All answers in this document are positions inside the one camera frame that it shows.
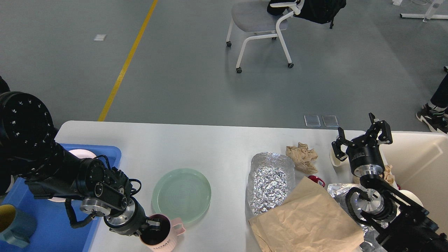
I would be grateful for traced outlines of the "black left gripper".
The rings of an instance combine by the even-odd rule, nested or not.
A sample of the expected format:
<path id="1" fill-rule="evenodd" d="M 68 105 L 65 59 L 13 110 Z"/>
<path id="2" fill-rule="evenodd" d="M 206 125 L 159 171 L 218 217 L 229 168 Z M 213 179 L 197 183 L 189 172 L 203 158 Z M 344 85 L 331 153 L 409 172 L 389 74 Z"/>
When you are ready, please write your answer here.
<path id="1" fill-rule="evenodd" d="M 122 236 L 142 236 L 161 234 L 161 218 L 147 218 L 144 208 L 134 197 L 125 211 L 117 217 L 104 217 L 104 223 L 109 231 Z"/>

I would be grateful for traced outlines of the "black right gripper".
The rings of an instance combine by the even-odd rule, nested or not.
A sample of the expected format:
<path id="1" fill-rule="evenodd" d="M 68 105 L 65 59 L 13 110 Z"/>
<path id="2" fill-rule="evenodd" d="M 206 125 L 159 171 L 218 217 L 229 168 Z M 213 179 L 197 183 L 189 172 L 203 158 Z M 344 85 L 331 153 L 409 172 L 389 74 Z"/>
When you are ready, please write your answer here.
<path id="1" fill-rule="evenodd" d="M 356 177 L 384 173 L 385 166 L 378 145 L 393 143 L 390 125 L 377 119 L 373 113 L 368 113 L 368 116 L 371 126 L 364 137 L 358 136 L 349 141 L 345 138 L 344 130 L 338 127 L 338 137 L 331 143 L 333 153 L 339 161 L 345 161 L 348 157 L 351 172 Z M 342 151 L 342 145 L 347 147 L 346 152 Z"/>

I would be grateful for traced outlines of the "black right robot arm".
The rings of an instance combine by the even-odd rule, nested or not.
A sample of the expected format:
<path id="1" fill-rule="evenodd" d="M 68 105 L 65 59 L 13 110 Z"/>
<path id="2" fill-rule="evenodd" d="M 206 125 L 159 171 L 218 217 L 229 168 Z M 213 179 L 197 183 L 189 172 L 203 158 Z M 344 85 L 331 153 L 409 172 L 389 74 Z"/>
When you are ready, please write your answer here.
<path id="1" fill-rule="evenodd" d="M 438 225 L 429 211 L 399 192 L 384 179 L 385 164 L 380 145 L 393 142 L 391 128 L 369 113 L 371 126 L 351 140 L 338 127 L 332 142 L 339 161 L 349 161 L 352 175 L 362 188 L 353 187 L 345 196 L 348 213 L 355 222 L 374 228 L 376 241 L 388 252 L 446 252 L 447 236 L 437 233 Z"/>

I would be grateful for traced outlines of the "foil piece under arm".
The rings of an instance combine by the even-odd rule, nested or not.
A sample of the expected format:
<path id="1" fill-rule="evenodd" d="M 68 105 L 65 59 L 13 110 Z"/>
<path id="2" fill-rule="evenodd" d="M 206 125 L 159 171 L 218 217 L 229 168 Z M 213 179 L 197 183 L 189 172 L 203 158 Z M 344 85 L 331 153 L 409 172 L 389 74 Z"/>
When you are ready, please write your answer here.
<path id="1" fill-rule="evenodd" d="M 332 183 L 327 187 L 329 195 L 342 207 L 344 211 L 349 213 L 345 202 L 345 196 L 348 191 L 353 188 L 365 190 L 360 184 L 353 183 Z M 376 237 L 379 233 L 372 227 L 358 223 L 363 230 L 364 241 L 354 250 L 354 252 L 385 252 L 386 250 L 379 245 Z"/>

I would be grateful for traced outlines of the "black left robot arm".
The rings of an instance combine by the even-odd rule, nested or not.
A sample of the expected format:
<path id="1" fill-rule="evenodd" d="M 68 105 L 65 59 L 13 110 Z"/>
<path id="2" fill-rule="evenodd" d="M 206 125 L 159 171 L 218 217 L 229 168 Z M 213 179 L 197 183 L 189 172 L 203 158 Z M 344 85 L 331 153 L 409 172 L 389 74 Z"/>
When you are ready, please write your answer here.
<path id="1" fill-rule="evenodd" d="M 34 95 L 1 93 L 1 171 L 24 179 L 35 199 L 65 200 L 70 226 L 102 217 L 110 231 L 141 236 L 162 231 L 163 220 L 147 217 L 134 195 L 139 189 L 106 155 L 78 158 L 55 141 L 57 129 Z"/>

